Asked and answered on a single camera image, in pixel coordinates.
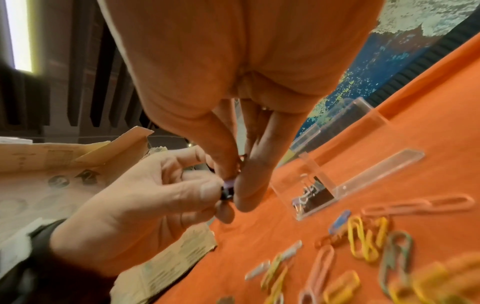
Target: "ceiling light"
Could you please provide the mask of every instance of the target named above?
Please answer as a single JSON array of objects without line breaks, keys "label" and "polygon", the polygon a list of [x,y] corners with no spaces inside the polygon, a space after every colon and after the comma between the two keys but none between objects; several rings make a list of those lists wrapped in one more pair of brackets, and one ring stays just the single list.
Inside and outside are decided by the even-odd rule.
[{"label": "ceiling light", "polygon": [[32,72],[27,0],[5,0],[15,69]]}]

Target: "black sleeve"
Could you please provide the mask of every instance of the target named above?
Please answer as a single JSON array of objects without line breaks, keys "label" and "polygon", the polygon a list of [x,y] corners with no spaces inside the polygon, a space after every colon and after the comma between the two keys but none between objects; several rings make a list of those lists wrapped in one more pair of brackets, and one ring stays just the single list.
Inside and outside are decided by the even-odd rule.
[{"label": "black sleeve", "polygon": [[68,264],[50,249],[50,236],[63,221],[42,226],[30,234],[30,258],[0,282],[2,304],[110,303],[110,290],[116,277],[101,277]]}]

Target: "transparent plastic case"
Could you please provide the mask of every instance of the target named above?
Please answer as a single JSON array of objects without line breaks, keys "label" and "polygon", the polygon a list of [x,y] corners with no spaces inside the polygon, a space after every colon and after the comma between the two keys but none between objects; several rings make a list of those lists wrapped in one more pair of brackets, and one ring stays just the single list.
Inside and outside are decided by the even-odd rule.
[{"label": "transparent plastic case", "polygon": [[363,98],[316,123],[290,146],[270,186],[301,220],[424,157]]}]

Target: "cardboard piece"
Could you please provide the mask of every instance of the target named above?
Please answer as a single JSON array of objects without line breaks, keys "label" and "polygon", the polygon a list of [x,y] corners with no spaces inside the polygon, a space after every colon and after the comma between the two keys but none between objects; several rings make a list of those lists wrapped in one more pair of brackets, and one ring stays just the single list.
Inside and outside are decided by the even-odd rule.
[{"label": "cardboard piece", "polygon": [[[0,244],[38,218],[71,216],[147,152],[166,150],[149,151],[147,136],[151,133],[134,127],[114,141],[88,145],[0,142]],[[168,286],[215,246],[208,226],[191,228],[153,260],[126,271],[133,276],[121,275],[120,286],[128,285],[128,291],[121,293],[153,295],[153,290],[159,292]],[[138,271],[141,282],[136,281]]]}]

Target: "pink paper clip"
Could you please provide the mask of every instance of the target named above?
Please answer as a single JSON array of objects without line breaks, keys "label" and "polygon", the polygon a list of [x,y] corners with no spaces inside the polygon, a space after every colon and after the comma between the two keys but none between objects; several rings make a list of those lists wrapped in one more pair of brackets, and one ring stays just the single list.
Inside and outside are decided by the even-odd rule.
[{"label": "pink paper clip", "polygon": [[300,292],[299,304],[317,304],[322,294],[327,274],[330,271],[335,257],[335,250],[331,245],[323,246],[316,255],[305,288]]},{"label": "pink paper clip", "polygon": [[418,198],[393,204],[371,205],[363,208],[365,216],[386,216],[419,213],[442,213],[470,210],[475,200],[466,194]]}]

